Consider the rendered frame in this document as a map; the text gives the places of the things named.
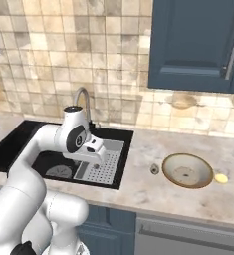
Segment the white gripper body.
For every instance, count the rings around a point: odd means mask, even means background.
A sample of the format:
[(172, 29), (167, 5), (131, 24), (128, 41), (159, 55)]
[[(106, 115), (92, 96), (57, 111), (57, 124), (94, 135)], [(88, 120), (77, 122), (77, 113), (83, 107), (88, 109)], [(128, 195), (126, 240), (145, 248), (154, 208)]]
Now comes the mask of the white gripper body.
[(102, 146), (98, 151), (88, 152), (85, 146), (74, 153), (64, 153), (63, 157), (66, 159), (89, 162), (93, 164), (102, 164), (106, 158), (106, 149)]

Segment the grey perforated sink rack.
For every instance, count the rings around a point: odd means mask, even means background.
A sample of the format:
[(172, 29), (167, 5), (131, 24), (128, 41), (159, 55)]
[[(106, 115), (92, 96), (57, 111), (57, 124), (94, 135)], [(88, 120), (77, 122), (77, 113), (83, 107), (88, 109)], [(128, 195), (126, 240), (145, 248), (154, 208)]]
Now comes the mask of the grey perforated sink rack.
[(123, 141), (105, 139), (104, 147), (106, 148), (106, 157), (104, 163), (95, 165), (88, 162), (81, 162), (74, 175), (74, 179), (93, 183), (112, 184), (117, 172), (117, 165), (123, 146)]

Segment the black sink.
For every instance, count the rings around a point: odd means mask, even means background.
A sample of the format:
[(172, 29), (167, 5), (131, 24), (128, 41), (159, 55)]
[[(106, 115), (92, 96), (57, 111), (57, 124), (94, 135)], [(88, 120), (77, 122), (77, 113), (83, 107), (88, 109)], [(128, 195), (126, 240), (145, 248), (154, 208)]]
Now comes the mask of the black sink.
[[(24, 147), (28, 144), (35, 132), (46, 122), (36, 121), (22, 121), (16, 128), (14, 128), (2, 141), (0, 141), (0, 172), (8, 173), (10, 167), (14, 163), (17, 156), (22, 152)], [(66, 159), (59, 152), (44, 151), (41, 152), (32, 165), (32, 168), (37, 171), (44, 179), (51, 179), (57, 181), (65, 181), (70, 183), (85, 184), (90, 186), (98, 186), (110, 189), (119, 190), (121, 179), (123, 176), (125, 164), (128, 157), (130, 144), (133, 137), (132, 130), (121, 130), (113, 128), (94, 128), (92, 134), (102, 140), (119, 140), (124, 142), (124, 146), (120, 155), (119, 163), (117, 165), (117, 172), (112, 184), (93, 183), (82, 180), (75, 180), (80, 163), (83, 161), (72, 161)], [(46, 172), (53, 166), (65, 165), (72, 170), (71, 178), (61, 178), (54, 176), (47, 176)]]

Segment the beige bowl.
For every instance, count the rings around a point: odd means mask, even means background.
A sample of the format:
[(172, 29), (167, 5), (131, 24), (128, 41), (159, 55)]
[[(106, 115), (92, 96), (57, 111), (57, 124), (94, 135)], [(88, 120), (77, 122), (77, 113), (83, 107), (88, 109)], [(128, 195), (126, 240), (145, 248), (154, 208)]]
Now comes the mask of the beige bowl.
[(174, 153), (161, 165), (164, 176), (172, 183), (189, 189), (209, 185), (214, 177), (213, 168), (201, 157), (190, 153)]

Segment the silver curved tap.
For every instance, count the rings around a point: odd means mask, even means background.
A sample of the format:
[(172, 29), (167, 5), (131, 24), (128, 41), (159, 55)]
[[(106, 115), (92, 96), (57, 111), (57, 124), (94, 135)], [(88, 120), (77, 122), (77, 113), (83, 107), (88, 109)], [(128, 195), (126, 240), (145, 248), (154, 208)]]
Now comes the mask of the silver curved tap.
[(78, 105), (78, 101), (79, 101), (79, 98), (80, 98), (81, 94), (83, 94), (84, 97), (85, 97), (86, 115), (87, 115), (87, 121), (89, 123), (89, 128), (90, 129), (101, 128), (101, 125), (99, 123), (94, 123), (92, 121), (92, 118), (91, 118), (91, 109), (90, 109), (90, 96), (89, 96), (89, 93), (88, 93), (86, 88), (79, 87), (76, 90), (76, 92), (74, 94), (74, 105), (75, 106)]

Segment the blue lower cupboard door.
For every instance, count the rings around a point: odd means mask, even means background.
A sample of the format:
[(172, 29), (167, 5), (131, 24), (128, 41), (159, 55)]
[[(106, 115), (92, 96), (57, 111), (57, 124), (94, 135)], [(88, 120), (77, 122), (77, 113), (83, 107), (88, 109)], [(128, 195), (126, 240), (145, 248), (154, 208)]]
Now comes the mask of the blue lower cupboard door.
[(134, 212), (89, 205), (78, 233), (91, 255), (134, 255), (135, 221)]

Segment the silver dishwasher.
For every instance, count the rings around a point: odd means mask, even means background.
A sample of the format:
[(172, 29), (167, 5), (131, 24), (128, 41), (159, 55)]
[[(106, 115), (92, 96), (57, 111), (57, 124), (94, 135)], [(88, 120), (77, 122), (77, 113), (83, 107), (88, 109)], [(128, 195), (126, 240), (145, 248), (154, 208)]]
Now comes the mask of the silver dishwasher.
[(135, 255), (234, 255), (234, 229), (139, 214)]

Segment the small yellow round food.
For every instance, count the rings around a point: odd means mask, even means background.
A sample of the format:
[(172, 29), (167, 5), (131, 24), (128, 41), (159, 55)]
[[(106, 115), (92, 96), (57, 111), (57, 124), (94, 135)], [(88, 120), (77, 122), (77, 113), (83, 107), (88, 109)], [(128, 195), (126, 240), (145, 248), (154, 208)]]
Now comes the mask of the small yellow round food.
[(214, 176), (215, 180), (218, 182), (218, 183), (221, 183), (221, 184), (225, 184), (228, 182), (228, 177), (225, 175), (225, 174), (222, 174), (222, 173), (217, 173), (215, 176)]

